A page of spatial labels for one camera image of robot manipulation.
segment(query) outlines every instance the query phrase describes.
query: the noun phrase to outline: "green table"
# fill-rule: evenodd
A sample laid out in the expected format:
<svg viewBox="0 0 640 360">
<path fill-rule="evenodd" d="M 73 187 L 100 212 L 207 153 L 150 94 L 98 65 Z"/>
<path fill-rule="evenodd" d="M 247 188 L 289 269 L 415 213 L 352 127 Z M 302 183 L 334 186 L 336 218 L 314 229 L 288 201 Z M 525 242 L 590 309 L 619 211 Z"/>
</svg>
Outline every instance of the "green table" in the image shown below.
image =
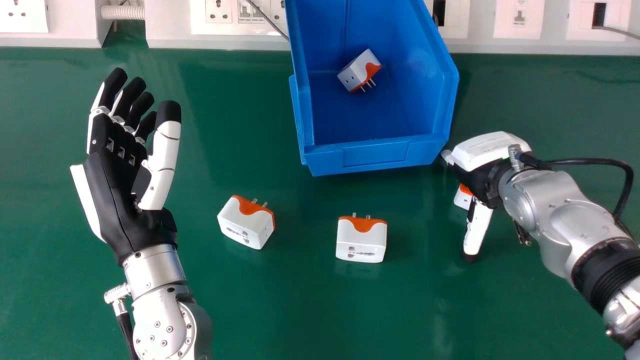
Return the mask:
<svg viewBox="0 0 640 360">
<path fill-rule="evenodd" d="M 124 281 L 96 239 L 68 166 L 84 160 L 86 116 L 115 66 L 183 109 L 167 207 L 216 359 L 615 359 L 601 319 L 521 247 L 501 213 L 479 261 L 460 259 L 464 212 L 440 166 L 314 178 L 300 165 L 288 53 L 149 50 L 120 26 L 102 50 L 0 49 L 0 358 L 125 359 L 108 288 Z M 451 143 L 505 130 L 543 159 L 620 158 L 640 168 L 640 60 L 456 55 Z M 572 169 L 612 206 L 623 175 Z M 270 203 L 260 252 L 224 237 L 232 195 Z M 627 222 L 637 233 L 640 202 Z M 337 218 L 388 220 L 377 265 L 334 257 Z"/>
</svg>

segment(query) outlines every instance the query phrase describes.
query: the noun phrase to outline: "robotic arm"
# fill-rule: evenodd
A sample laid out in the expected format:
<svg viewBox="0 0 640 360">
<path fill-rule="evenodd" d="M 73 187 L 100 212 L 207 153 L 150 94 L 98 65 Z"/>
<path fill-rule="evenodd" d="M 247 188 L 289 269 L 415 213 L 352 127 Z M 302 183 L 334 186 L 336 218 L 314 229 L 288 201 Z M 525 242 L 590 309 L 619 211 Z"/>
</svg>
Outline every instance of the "robotic arm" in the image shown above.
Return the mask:
<svg viewBox="0 0 640 360">
<path fill-rule="evenodd" d="M 477 136 L 443 151 L 442 157 L 474 196 L 465 259 L 477 255 L 491 210 L 505 209 L 520 241 L 534 238 L 546 268 L 602 315 L 605 333 L 626 350 L 628 360 L 640 359 L 640 248 L 616 217 L 587 199 L 569 174 L 537 160 L 529 145 L 511 134 Z M 633 172 L 620 164 L 630 187 Z M 614 214 L 621 213 L 620 204 Z"/>
<path fill-rule="evenodd" d="M 211 320 L 187 286 L 177 228 L 163 208 L 178 155 L 180 105 L 162 102 L 142 119 L 154 98 L 141 78 L 126 81 L 124 70 L 115 69 L 100 86 L 89 114 L 88 159 L 70 168 L 93 233 L 127 278 L 104 300 L 113 305 L 131 359 L 211 359 Z"/>
</svg>

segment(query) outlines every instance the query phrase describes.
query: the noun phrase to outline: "blue storage bin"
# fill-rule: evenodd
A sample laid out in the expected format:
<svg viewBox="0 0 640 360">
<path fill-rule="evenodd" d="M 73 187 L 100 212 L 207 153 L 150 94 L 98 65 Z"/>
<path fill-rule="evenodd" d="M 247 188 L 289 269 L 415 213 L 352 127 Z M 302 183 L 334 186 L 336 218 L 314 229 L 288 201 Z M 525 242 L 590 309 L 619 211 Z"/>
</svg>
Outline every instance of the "blue storage bin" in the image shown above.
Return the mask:
<svg viewBox="0 0 640 360">
<path fill-rule="evenodd" d="M 300 158 L 314 176 L 427 165 L 449 139 L 459 75 L 423 0 L 286 0 Z M 338 72 L 371 49 L 377 87 Z"/>
</svg>

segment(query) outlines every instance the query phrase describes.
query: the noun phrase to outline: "robot finger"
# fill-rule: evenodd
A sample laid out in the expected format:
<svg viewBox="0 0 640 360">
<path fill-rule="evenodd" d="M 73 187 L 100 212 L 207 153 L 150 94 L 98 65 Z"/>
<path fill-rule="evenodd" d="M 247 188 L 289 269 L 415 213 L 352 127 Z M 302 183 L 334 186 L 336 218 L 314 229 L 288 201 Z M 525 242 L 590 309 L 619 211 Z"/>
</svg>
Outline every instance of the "robot finger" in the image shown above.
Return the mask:
<svg viewBox="0 0 640 360">
<path fill-rule="evenodd" d="M 138 207 L 144 210 L 160 210 L 164 206 L 175 172 L 180 145 L 182 115 L 175 101 L 163 101 L 158 106 L 153 148 L 142 167 L 150 172 L 147 190 Z"/>
<path fill-rule="evenodd" d="M 133 133 L 136 128 L 138 128 L 138 124 L 140 123 L 142 115 L 144 115 L 153 104 L 153 95 L 148 92 L 143 92 L 142 95 L 140 95 L 140 97 L 137 98 L 131 105 L 131 110 L 129 111 L 127 119 L 124 122 L 125 130 Z"/>
<path fill-rule="evenodd" d="M 129 110 L 131 110 L 131 104 L 145 91 L 147 84 L 139 77 L 135 77 L 131 82 L 125 86 L 113 103 L 113 109 L 109 113 L 109 116 L 113 121 L 120 124 L 124 123 L 124 119 L 127 118 Z"/>
<path fill-rule="evenodd" d="M 93 118 L 102 113 L 109 113 L 113 107 L 116 94 L 127 82 L 127 73 L 117 67 L 101 84 L 98 94 L 93 100 L 86 132 L 86 153 L 89 154 L 89 147 L 93 133 Z"/>
<path fill-rule="evenodd" d="M 142 119 L 142 121 L 138 125 L 138 129 L 134 133 L 137 142 L 141 144 L 147 142 L 147 137 L 156 127 L 156 117 L 157 113 L 155 111 L 151 111 L 149 115 Z"/>
</svg>

